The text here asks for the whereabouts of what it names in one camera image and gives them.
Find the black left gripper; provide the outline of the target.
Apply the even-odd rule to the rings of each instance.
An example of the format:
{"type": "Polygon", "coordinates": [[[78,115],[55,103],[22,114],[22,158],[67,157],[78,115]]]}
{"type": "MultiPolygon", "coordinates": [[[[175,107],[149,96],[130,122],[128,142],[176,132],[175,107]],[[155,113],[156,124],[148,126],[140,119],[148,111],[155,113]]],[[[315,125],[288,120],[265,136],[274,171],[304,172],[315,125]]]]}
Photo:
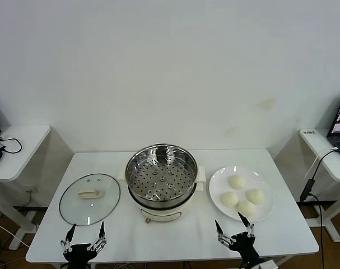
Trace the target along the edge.
{"type": "Polygon", "coordinates": [[[71,245],[75,228],[76,224],[73,224],[67,231],[65,239],[60,241],[66,260],[66,263],[62,264],[62,268],[92,268],[89,261],[94,259],[107,243],[104,222],[101,223],[98,238],[92,244],[71,245]]]}

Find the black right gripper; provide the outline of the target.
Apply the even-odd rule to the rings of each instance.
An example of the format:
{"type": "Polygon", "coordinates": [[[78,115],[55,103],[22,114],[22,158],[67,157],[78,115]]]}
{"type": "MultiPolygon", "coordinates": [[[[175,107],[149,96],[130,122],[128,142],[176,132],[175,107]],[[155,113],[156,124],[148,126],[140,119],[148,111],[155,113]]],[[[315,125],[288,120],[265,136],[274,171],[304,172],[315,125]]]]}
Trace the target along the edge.
{"type": "Polygon", "coordinates": [[[259,254],[254,248],[254,224],[251,224],[239,211],[237,214],[247,231],[229,237],[223,233],[219,223],[215,220],[217,240],[230,250],[238,252],[243,262],[253,262],[259,258],[259,254]]]}

